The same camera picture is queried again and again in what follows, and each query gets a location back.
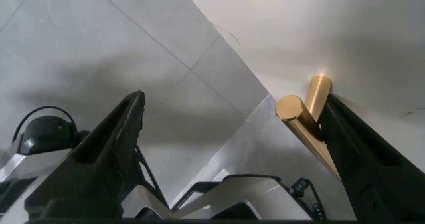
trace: black cable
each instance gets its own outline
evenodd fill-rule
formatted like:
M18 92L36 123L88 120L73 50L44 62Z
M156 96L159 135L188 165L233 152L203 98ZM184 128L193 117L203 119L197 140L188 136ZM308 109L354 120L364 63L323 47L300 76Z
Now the black cable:
M47 109L47 108L52 108L52 109L55 109L55 110L59 110L59 111L63 112L65 115L67 115L68 118L71 120L72 129L74 130L74 135L73 136L75 137L77 135L77 133L78 133L77 132L77 125L75 124L75 121L72 118L72 116L67 111L65 111L65 110L63 110L63 109L61 109L59 107L56 107L56 106L41 106L41 107L38 107L38 108L34 109L33 111L29 112L21 120L21 122L19 123L19 125L16 127L15 133L13 134L12 143L17 139L18 134L19 134L19 130L21 130L22 125L24 124L25 121L27 121L27 119L29 118L29 116L33 115L37 111L44 110L44 109Z
M326 218L325 208L323 207L323 204L322 204L322 202L320 200L320 197L317 194L316 189L314 188L313 183L310 180L308 180L308 179L307 179L307 182L308 182L309 186L311 187L311 190L313 192L314 198L316 198L317 205L319 206L319 209L317 209L317 207L315 207L315 205L313 205L313 212L316 215L318 215L319 218L325 219Z

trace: silver metal part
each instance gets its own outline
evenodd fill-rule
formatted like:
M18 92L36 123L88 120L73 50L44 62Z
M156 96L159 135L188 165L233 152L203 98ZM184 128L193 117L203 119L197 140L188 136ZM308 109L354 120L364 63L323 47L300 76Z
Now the silver metal part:
M17 142L0 158L0 182L38 177L59 165L71 149L41 154L17 154Z
M170 209L156 198L146 187L139 185L122 201L123 218L134 218L143 208L150 208L163 219L169 218Z
M267 177L226 179L174 212L172 218L210 219L237 203L246 203L259 219L311 220L278 182Z
M51 171L39 176L27 190L14 202L7 210L6 214L0 219L0 224L22 224L28 221L28 213L25 211L24 204L26 198L50 175Z

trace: gold cylinder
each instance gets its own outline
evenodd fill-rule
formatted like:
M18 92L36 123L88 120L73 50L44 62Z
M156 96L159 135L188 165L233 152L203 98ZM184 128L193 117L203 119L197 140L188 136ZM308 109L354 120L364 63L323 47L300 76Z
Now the gold cylinder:
M327 146L322 141L323 136L319 124L310 114L310 111L302 102L301 98L294 95L283 97L276 105L276 115L314 154L314 156L332 172L335 177L340 179L337 168L327 150Z
M305 98L305 106L317 122L325 107L327 96L331 92L332 80L326 76L314 76L310 82L309 92Z

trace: gray tile wall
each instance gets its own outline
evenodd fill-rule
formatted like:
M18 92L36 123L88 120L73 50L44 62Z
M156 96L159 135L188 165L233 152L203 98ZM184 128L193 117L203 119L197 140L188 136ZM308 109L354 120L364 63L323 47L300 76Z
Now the gray tile wall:
M0 0L0 148L38 106L91 130L135 90L168 200L268 94L191 0Z

